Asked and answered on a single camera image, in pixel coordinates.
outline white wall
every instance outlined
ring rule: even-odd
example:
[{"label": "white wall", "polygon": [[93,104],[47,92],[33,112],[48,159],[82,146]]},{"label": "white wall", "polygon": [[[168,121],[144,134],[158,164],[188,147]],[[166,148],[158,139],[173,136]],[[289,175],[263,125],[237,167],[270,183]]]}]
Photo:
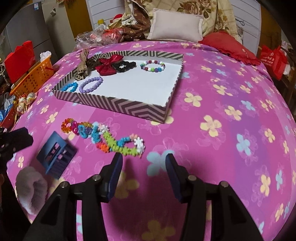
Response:
[{"label": "white wall", "polygon": [[108,25],[110,19],[125,12],[124,0],[86,0],[93,29],[98,26],[98,20],[104,19]]},{"label": "white wall", "polygon": [[244,46],[255,55],[258,51],[261,34],[261,7],[256,0],[230,0],[235,18],[239,21],[237,25],[244,29]]}]

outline colorful plastic chain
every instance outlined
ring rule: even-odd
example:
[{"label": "colorful plastic chain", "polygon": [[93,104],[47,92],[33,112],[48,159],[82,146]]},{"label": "colorful plastic chain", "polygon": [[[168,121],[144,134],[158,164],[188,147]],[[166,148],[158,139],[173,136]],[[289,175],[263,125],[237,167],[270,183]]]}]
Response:
[{"label": "colorful plastic chain", "polygon": [[[146,67],[146,65],[148,64],[159,64],[161,65],[161,67],[158,68],[148,68]],[[162,61],[157,61],[157,60],[147,60],[146,62],[140,64],[141,69],[148,71],[148,72],[162,72],[163,70],[165,70],[165,63]]]},{"label": "colorful plastic chain", "polygon": [[70,92],[75,92],[77,90],[78,84],[76,82],[72,83],[72,84],[68,84],[66,86],[63,87],[63,89],[61,91],[66,91],[67,89],[69,89],[70,87],[73,87],[72,90],[70,90]]},{"label": "colorful plastic chain", "polygon": [[[95,83],[93,87],[91,87],[89,89],[86,89],[86,90],[83,89],[84,86],[86,86],[88,83],[93,82],[93,81],[97,81],[97,83]],[[83,94],[93,92],[102,83],[103,83],[103,78],[102,77],[95,77],[95,78],[88,79],[84,83],[81,84],[81,86],[79,87],[79,91],[80,91],[80,93],[83,93]]]},{"label": "colorful plastic chain", "polygon": [[[89,135],[92,137],[96,147],[101,151],[108,153],[111,151],[119,152],[123,155],[142,156],[145,146],[143,139],[136,134],[131,134],[128,137],[123,137],[120,140],[115,140],[109,132],[108,126],[99,123],[98,126],[92,125],[89,122],[78,123],[74,119],[66,119],[61,126],[64,133],[72,131],[76,135],[80,135],[86,139]],[[135,147],[126,147],[126,143],[134,142]]]}]

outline pink bedspread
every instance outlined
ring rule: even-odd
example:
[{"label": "pink bedspread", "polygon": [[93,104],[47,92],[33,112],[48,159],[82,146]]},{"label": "pink bedspread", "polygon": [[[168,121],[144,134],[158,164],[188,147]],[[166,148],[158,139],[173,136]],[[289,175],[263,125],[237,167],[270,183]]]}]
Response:
[{"label": "pink bedspread", "polygon": [[[35,156],[53,131],[79,149],[59,182],[83,182],[99,173],[114,153],[105,154],[90,138],[64,134],[60,127],[66,118],[103,122],[117,139],[137,133],[146,146],[141,159],[124,157],[115,197],[103,204],[109,241],[179,240],[186,205],[174,198],[164,164],[168,153],[205,182],[228,181],[264,240],[271,241],[296,200],[296,125],[264,66],[245,66],[211,47],[186,42],[122,43],[92,49],[90,54],[142,49],[184,54],[183,74],[166,123],[56,99],[51,88],[79,63],[78,53],[68,54],[16,126],[25,126],[34,143],[8,163],[12,184],[27,165],[44,173]],[[49,185],[52,192],[58,182]],[[82,240],[81,207],[77,214]],[[208,208],[206,241],[210,220]]]}]

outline gift bag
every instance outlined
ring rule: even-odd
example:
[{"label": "gift bag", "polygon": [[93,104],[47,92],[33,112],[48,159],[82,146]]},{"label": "gift bag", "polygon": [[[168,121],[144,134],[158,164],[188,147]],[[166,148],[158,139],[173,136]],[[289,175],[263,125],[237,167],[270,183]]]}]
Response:
[{"label": "gift bag", "polygon": [[271,77],[281,80],[287,64],[287,57],[281,51],[279,46],[275,50],[271,50],[263,45],[260,55],[260,61],[265,65],[267,72]]}]

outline black scrunchie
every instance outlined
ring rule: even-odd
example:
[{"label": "black scrunchie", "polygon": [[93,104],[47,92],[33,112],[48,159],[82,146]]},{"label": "black scrunchie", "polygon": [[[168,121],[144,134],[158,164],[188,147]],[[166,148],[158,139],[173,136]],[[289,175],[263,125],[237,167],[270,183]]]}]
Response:
[{"label": "black scrunchie", "polygon": [[137,66],[136,62],[128,62],[128,61],[120,61],[118,63],[112,64],[113,68],[119,72],[119,73],[124,73],[134,67]]}]

